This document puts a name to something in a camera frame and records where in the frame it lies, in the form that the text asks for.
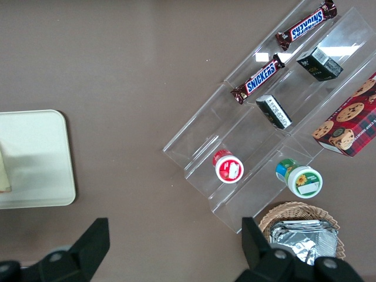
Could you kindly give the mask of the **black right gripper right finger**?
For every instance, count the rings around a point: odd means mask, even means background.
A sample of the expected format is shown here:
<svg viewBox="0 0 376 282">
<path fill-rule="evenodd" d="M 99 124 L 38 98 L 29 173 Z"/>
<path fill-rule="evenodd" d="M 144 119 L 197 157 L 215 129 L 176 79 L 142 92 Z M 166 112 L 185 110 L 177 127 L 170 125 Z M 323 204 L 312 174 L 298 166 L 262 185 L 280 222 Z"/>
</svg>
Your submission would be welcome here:
<svg viewBox="0 0 376 282">
<path fill-rule="evenodd" d="M 310 266 L 281 248 L 272 248 L 252 217 L 242 218 L 241 244 L 248 269 L 237 281 L 363 281 L 345 261 L 319 257 Z"/>
</svg>

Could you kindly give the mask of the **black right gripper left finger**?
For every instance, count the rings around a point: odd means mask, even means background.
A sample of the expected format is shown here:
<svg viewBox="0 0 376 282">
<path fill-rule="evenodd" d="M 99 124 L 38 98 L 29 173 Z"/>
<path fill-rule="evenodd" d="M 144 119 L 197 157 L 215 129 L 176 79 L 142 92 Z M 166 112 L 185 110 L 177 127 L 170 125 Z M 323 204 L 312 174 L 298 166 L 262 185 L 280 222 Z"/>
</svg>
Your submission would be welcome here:
<svg viewBox="0 0 376 282">
<path fill-rule="evenodd" d="M 29 267 L 1 261 L 1 281 L 91 281 L 109 247 L 109 220 L 98 218 L 68 250 L 51 252 Z"/>
</svg>

